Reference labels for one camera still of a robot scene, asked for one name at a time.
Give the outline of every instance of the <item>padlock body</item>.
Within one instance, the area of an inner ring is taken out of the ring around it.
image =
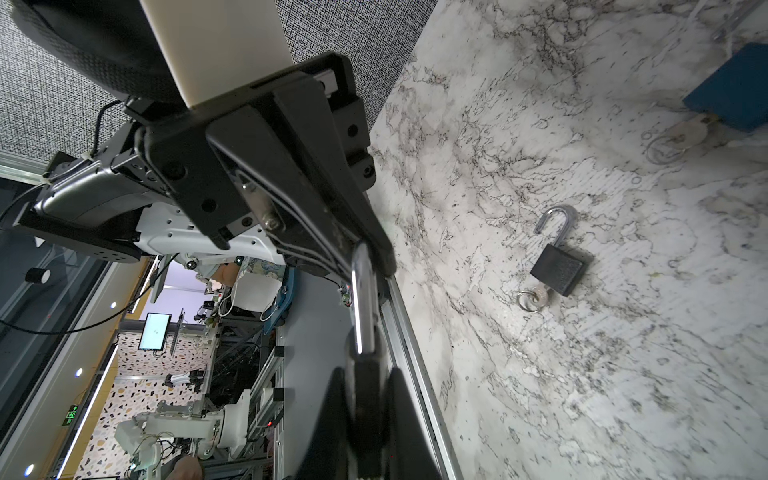
[[[531,269],[531,275],[562,296],[568,296],[571,295],[586,266],[586,263],[550,243],[544,247],[544,251],[536,260],[536,264]]]

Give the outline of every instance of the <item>key ring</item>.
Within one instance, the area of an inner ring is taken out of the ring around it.
[[[519,292],[515,292],[515,302],[518,304],[518,306],[523,310],[525,310],[526,312],[530,312],[530,313],[541,312],[541,309],[544,308],[543,306],[540,306],[538,308],[531,308],[529,306],[523,305],[523,302],[520,299],[524,295],[532,296],[534,301],[538,302],[538,295],[536,295],[536,292],[534,292],[533,290],[520,290]]]

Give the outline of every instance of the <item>open padlock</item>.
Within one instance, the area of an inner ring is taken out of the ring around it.
[[[544,248],[544,251],[536,260],[536,264],[531,269],[531,275],[538,279],[541,284],[530,290],[517,292],[515,297],[520,308],[528,312],[538,312],[546,305],[548,289],[552,289],[562,296],[570,295],[579,278],[584,273],[584,268],[587,266],[585,262],[560,249],[560,245],[563,244],[565,236],[577,217],[576,210],[570,205],[556,205],[544,212],[541,218],[539,218],[533,233],[541,233],[541,229],[544,228],[549,217],[555,212],[565,214],[565,224],[560,229],[554,243],[549,243]],[[530,306],[523,304],[521,301],[523,296],[530,297]]]

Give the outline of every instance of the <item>terrazzo wall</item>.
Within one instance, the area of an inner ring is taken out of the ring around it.
[[[123,475],[130,465],[129,456],[114,439],[118,423],[139,412],[154,411],[157,403],[183,405],[201,397],[187,387],[168,388],[162,379],[127,379],[126,376],[160,376],[204,369],[210,358],[210,346],[196,339],[179,338],[170,357],[170,338],[162,356],[138,351],[139,333],[121,333],[118,351],[118,377],[101,411],[98,423],[85,449],[75,480]],[[168,452],[168,458],[174,453]]]

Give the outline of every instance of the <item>padlock shackle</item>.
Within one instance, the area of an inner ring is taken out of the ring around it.
[[[555,205],[545,211],[544,214],[541,215],[541,218],[538,219],[538,223],[536,224],[536,228],[533,229],[533,233],[536,233],[537,235],[541,233],[541,229],[544,228],[549,217],[555,212],[562,212],[565,214],[565,224],[560,229],[558,237],[554,239],[554,243],[552,244],[555,247],[559,247],[563,244],[563,240],[565,240],[565,236],[568,235],[568,231],[573,227],[574,223],[576,223],[578,214],[576,213],[576,209],[571,205]]]

